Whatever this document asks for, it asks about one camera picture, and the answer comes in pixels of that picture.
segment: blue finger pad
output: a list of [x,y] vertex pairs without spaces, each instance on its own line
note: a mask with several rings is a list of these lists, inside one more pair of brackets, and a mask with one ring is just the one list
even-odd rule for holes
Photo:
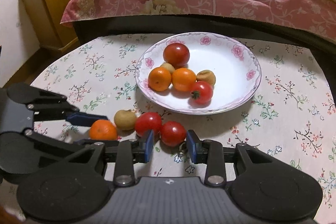
[[145,163],[148,163],[151,160],[152,151],[154,147],[154,131],[151,130],[146,140],[146,148],[145,148]]
[[189,130],[187,131],[186,144],[187,144],[187,149],[188,149],[188,153],[190,156],[190,160],[191,162],[195,162],[196,161],[196,144],[193,138],[191,137]]

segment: floor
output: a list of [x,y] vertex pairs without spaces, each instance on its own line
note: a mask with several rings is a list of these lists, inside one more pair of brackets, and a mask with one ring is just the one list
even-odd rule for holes
[[51,65],[56,59],[49,58],[45,62],[41,63],[41,65],[31,74],[29,74],[24,81],[26,84],[30,85],[49,65]]

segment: tomato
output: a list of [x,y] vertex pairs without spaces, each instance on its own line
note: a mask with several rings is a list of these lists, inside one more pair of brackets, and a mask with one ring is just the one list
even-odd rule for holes
[[189,58],[189,49],[181,43],[169,44],[163,51],[163,59],[165,62],[172,64],[175,68],[186,65]]
[[205,81],[198,81],[193,84],[191,89],[191,98],[197,104],[205,104],[211,100],[213,96],[212,86]]
[[187,131],[179,122],[169,121],[162,125],[160,135],[165,145],[174,147],[184,141]]
[[161,126],[161,116],[157,112],[146,112],[136,120],[134,128],[139,137],[150,129],[154,130],[154,136],[158,136]]

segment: tangerine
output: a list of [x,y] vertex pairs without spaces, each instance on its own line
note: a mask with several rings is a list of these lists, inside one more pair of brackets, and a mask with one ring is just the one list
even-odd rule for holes
[[97,120],[90,128],[89,136],[92,140],[117,140],[118,133],[113,123],[108,120]]
[[171,74],[163,67],[153,69],[148,76],[148,86],[155,91],[164,91],[171,84]]
[[173,72],[173,87],[179,91],[191,91],[193,84],[196,82],[196,74],[187,68],[180,68]]
[[6,224],[22,224],[15,216],[6,212],[4,208],[0,206],[0,223]]

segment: floral tablecloth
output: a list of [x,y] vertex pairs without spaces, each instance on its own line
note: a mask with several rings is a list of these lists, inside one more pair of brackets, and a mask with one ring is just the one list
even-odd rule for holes
[[[137,114],[158,112],[163,122],[175,120],[194,129],[201,139],[235,147],[246,142],[313,176],[323,189],[323,202],[315,220],[336,221],[336,108],[324,74],[310,50],[274,42],[240,39],[257,56],[262,80],[255,96],[243,106],[222,114],[190,116],[170,112],[148,101],[137,89],[135,66],[142,53],[167,34],[129,34],[97,38],[46,68],[33,86],[68,96],[70,103],[87,113],[113,119],[119,109]],[[88,137],[88,128],[64,121],[38,122],[35,129],[49,137],[72,142]],[[134,138],[135,133],[120,140]],[[227,165],[227,178],[235,178]],[[137,176],[200,176],[205,165],[194,165],[157,142],[149,164],[135,164]],[[112,180],[114,164],[105,178]],[[16,203],[16,186],[4,181],[0,203],[23,218]]]

